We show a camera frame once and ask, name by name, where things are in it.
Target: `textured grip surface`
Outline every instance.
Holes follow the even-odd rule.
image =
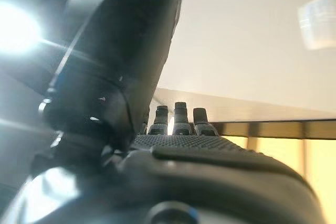
[[[229,140],[219,136],[185,136],[185,135],[138,135],[132,145],[133,148],[150,149],[160,147],[204,148],[218,151],[250,152]]]

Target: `ceiling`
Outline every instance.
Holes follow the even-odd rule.
[[[159,87],[336,113],[336,50],[301,38],[309,1],[183,0]]]

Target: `bright light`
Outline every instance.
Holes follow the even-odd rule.
[[[0,51],[23,52],[39,41],[40,29],[24,11],[0,3]]]
[[[175,119],[172,116],[172,118],[170,118],[169,124],[168,124],[168,130],[167,130],[168,131],[168,135],[173,135],[174,122],[175,122]]]

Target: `black plastic casing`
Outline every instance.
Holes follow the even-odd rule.
[[[40,105],[51,127],[127,150],[166,62],[180,5],[104,0],[78,32]]]

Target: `yellow wall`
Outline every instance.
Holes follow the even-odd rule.
[[[302,140],[259,138],[257,151],[283,162],[303,175]]]
[[[242,148],[246,148],[247,145],[247,138],[241,136],[224,136],[224,138],[230,140],[231,142],[239,145]]]
[[[307,140],[307,180],[320,198],[329,224],[336,223],[336,141]]]

